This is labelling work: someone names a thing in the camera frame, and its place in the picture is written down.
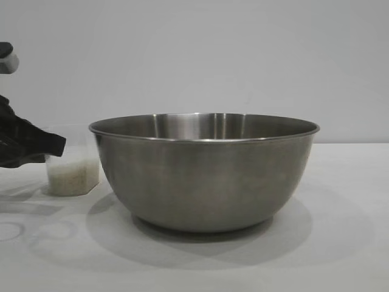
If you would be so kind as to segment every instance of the black glove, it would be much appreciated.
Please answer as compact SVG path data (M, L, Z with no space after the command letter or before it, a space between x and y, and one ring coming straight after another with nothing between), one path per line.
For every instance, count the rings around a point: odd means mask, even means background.
M42 131L16 116L9 100L0 96L0 167L45 162L45 155L61 156L65 143L64 137Z

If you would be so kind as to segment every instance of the white table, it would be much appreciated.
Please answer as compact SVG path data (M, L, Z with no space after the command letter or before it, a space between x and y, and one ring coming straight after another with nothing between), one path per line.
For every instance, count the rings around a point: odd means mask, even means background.
M389 291L389 144L316 144L257 228L182 238L131 218L102 182L44 194L44 165L0 170L0 291Z

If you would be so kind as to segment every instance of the metal mixing bowl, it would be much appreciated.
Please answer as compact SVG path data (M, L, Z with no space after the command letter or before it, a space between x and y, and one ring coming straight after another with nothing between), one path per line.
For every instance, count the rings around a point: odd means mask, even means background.
M273 216L303 174L319 127L253 114L152 114L90 125L117 198L150 223L188 232Z

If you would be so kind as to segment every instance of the white backdrop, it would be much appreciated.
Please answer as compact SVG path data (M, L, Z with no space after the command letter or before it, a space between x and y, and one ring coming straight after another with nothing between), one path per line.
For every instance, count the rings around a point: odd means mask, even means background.
M39 126L237 112L389 142L389 1L1 0L21 65L0 94Z

